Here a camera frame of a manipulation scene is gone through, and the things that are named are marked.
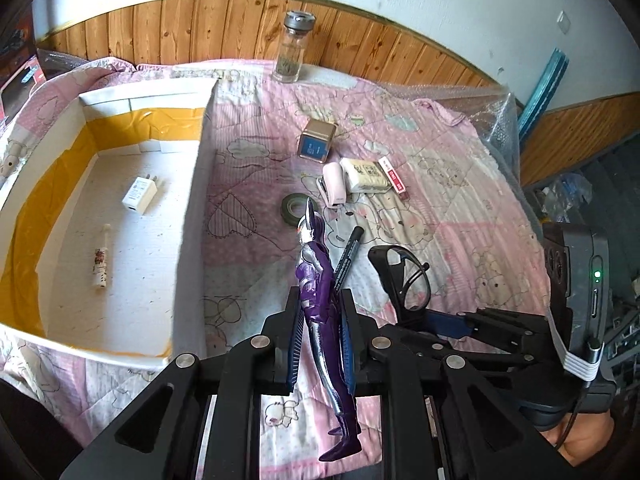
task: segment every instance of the purple action figure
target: purple action figure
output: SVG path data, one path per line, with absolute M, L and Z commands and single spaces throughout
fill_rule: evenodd
M 344 380 L 340 324 L 342 313 L 334 293 L 334 270 L 324 245 L 324 219 L 306 201 L 306 213 L 298 224 L 302 245 L 296 278 L 300 282 L 300 304 L 309 328 L 311 350 L 316 368 L 327 391 L 340 428 L 329 432 L 341 435 L 341 441 L 320 457 L 333 462 L 362 450 L 358 433 L 356 402 Z

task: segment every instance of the hand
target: hand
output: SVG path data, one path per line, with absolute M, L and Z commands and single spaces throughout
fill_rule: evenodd
M 567 413 L 555 428 L 542 431 L 542 436 L 554 446 L 570 417 L 571 413 Z M 569 464 L 577 466 L 607 445 L 613 434 L 613 427 L 614 422 L 608 411 L 605 413 L 579 413 L 575 418 L 574 426 L 558 451 Z

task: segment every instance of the white strap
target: white strap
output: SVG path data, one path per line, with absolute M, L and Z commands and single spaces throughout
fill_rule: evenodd
M 560 362 L 562 363 L 562 368 L 564 368 L 570 374 L 582 379 L 583 381 L 593 381 L 598 374 L 598 369 L 600 368 L 600 361 L 602 359 L 603 353 L 602 348 L 600 351 L 600 357 L 598 357 L 598 361 L 593 364 L 588 363 L 584 359 L 579 358 L 577 355 L 572 354 L 566 349 L 566 346 L 564 346 L 564 342 L 560 337 L 558 329 L 556 328 L 556 322 L 553 315 L 551 314 L 551 308 L 546 311 L 546 320 L 549 323 L 549 328 L 551 329 L 551 339 L 553 340 L 554 346 L 556 347 L 556 352 L 558 353 L 558 357 L 560 358 Z

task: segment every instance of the pink stapler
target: pink stapler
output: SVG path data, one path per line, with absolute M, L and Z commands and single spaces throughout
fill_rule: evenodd
M 347 201 L 347 190 L 344 187 L 344 174 L 338 162 L 329 162 L 322 167 L 322 176 L 316 180 L 318 191 L 324 204 L 331 209 L 338 209 Z

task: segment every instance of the black marker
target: black marker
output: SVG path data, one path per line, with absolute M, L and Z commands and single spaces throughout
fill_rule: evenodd
M 347 246 L 344 248 L 344 252 L 340 257 L 338 266 L 335 267 L 334 290 L 336 292 L 338 292 L 342 288 L 344 279 L 347 277 L 347 272 L 349 272 L 349 267 L 351 267 L 351 263 L 355 258 L 356 253 L 358 252 L 358 247 L 360 246 L 360 239 L 362 238 L 363 234 L 364 234 L 364 229 L 359 225 L 356 225 L 356 227 L 353 228 L 353 231 L 351 231 L 351 236 L 349 237 Z

